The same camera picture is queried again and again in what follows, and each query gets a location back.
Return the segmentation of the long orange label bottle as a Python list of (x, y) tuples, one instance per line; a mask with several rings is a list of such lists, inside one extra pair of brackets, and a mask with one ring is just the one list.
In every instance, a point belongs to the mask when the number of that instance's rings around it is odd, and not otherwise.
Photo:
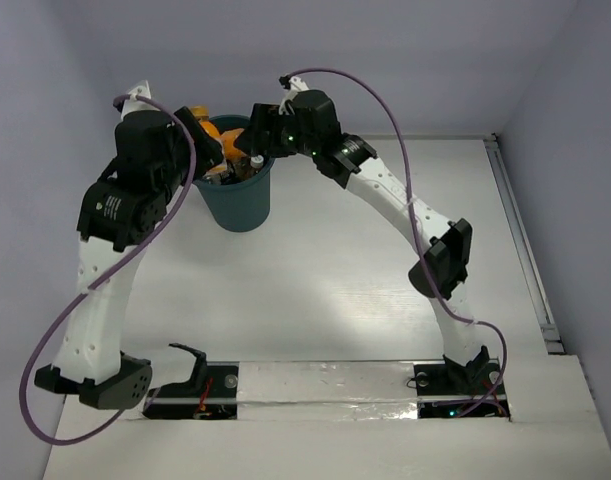
[(264, 163), (262, 155), (241, 157), (233, 164), (237, 180), (243, 182), (251, 179), (264, 167)]

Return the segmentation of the small orange patterned bottle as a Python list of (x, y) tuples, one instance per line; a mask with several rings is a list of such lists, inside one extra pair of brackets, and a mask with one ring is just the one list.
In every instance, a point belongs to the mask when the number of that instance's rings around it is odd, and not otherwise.
[(220, 136), (221, 144), (223, 147), (223, 155), (226, 160), (231, 162), (238, 162), (247, 154), (241, 151), (235, 146), (235, 141), (243, 133), (243, 128), (231, 129), (223, 132)]

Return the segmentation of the small orange juice bottle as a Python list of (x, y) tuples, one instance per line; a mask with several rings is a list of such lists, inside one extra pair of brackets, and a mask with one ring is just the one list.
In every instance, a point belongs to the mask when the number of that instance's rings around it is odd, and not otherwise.
[(199, 122), (203, 130), (214, 140), (221, 143), (221, 134), (218, 128), (210, 120), (209, 108), (204, 105), (196, 105), (189, 108), (194, 118)]

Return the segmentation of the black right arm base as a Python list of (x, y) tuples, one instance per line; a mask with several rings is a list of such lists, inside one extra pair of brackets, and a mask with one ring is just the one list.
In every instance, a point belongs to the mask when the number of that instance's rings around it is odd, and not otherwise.
[(483, 346), (466, 366), (443, 357), (415, 364), (406, 386), (416, 392), (419, 419), (509, 418), (501, 364)]

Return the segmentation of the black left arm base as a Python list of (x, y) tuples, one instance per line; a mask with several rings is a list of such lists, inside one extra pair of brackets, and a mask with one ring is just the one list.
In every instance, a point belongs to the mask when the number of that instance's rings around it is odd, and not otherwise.
[(211, 362), (205, 352), (177, 342), (169, 347), (192, 357), (191, 372), (182, 381), (150, 389), (142, 415), (149, 420), (235, 420), (240, 363)]

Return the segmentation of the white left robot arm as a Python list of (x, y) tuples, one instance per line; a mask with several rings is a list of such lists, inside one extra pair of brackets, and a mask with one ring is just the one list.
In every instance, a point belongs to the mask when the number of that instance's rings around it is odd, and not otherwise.
[(55, 359), (34, 377), (36, 387), (98, 410), (131, 409), (150, 388), (150, 361), (121, 349), (136, 271), (176, 191), (223, 158), (188, 107), (127, 113), (114, 138), (116, 155), (84, 194), (77, 222), (80, 302), (66, 315)]

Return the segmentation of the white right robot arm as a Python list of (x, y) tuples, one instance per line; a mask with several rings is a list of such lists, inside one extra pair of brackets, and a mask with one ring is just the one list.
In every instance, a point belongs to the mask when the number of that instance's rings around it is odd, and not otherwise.
[(280, 105), (255, 104), (234, 145), (251, 156), (311, 158), (322, 175), (371, 205), (403, 235), (419, 257), (408, 278), (434, 311), (447, 384), (467, 392), (481, 381), (489, 353), (474, 331), (467, 299), (473, 236), (468, 221), (452, 221), (408, 195), (369, 143), (342, 130), (333, 101), (320, 90), (291, 92)]

